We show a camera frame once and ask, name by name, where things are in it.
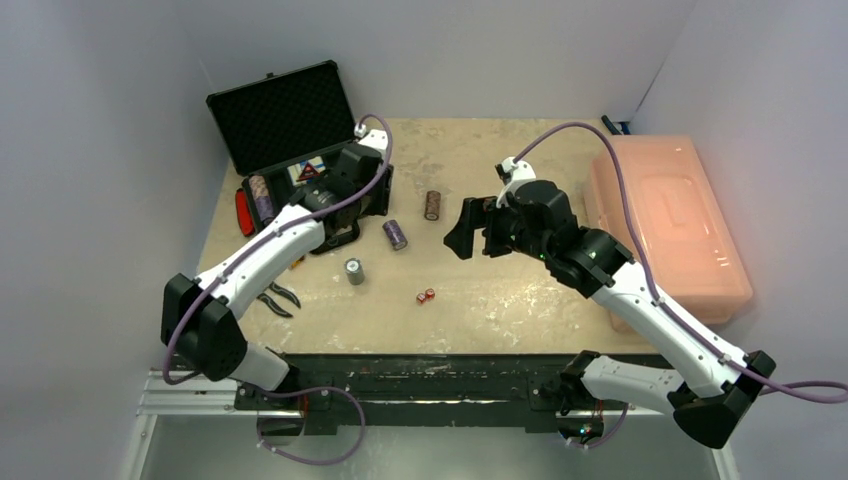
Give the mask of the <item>brown poker chip stack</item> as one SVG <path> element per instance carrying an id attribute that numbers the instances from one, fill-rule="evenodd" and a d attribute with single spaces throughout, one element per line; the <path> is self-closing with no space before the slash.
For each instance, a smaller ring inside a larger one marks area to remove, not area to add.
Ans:
<path id="1" fill-rule="evenodd" d="M 429 190 L 425 194 L 424 218 L 428 221 L 437 221 L 441 212 L 441 193 Z"/>

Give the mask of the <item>purple poker chip stack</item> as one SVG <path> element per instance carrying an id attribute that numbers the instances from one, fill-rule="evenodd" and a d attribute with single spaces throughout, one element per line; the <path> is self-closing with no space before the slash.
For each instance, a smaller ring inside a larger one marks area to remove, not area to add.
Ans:
<path id="1" fill-rule="evenodd" d="M 394 219 L 383 223 L 382 229 L 394 251 L 407 247 L 408 240 L 398 222 Z"/>

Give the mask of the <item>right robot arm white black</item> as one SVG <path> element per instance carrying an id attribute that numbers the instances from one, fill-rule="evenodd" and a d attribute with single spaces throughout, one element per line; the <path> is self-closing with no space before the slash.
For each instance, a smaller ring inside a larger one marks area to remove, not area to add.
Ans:
<path id="1" fill-rule="evenodd" d="M 774 372 L 762 351 L 746 353 L 712 333 L 670 298 L 615 237 L 581 226 L 567 194 L 532 180 L 503 198 L 466 198 L 443 243 L 462 260 L 482 234 L 484 255 L 521 253 L 543 263 L 561 285 L 626 320 L 669 368 L 625 363 L 594 351 L 561 372 L 564 408 L 613 400 L 669 415 L 699 444 L 721 449 Z"/>

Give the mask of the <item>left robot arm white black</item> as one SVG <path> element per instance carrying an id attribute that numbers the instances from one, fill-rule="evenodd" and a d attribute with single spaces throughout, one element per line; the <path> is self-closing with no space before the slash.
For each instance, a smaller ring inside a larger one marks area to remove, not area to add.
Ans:
<path id="1" fill-rule="evenodd" d="M 389 169 L 392 140 L 373 130 L 348 144 L 334 165 L 299 187 L 279 214 L 230 257 L 190 278 L 177 274 L 165 285 L 161 340 L 167 348 L 163 373 L 179 355 L 197 374 L 259 387 L 272 408 L 297 399 L 298 382 L 278 354 L 249 342 L 238 324 L 257 296 L 302 256 L 320 248 L 362 217 L 388 208 L 380 183 Z"/>

